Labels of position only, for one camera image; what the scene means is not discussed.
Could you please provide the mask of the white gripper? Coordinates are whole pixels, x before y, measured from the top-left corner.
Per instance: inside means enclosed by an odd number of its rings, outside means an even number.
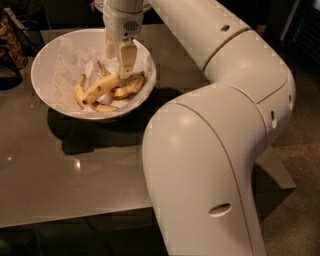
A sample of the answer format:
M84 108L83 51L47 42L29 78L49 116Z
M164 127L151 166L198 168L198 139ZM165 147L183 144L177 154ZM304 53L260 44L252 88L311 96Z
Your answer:
M142 29L142 2L104 2L103 21L105 31L105 54L108 59L116 56L119 46L119 74L121 78L132 75L137 57L137 46L133 41Z

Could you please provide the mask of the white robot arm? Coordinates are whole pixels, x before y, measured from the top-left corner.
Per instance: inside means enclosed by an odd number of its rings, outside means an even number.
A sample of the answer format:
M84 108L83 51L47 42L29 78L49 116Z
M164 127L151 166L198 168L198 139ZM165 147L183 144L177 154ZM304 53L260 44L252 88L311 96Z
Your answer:
M133 24L145 2L209 81L163 105L143 137L144 175L167 252L267 256L252 169L292 114L292 73L217 0L104 0L109 52L138 34Z

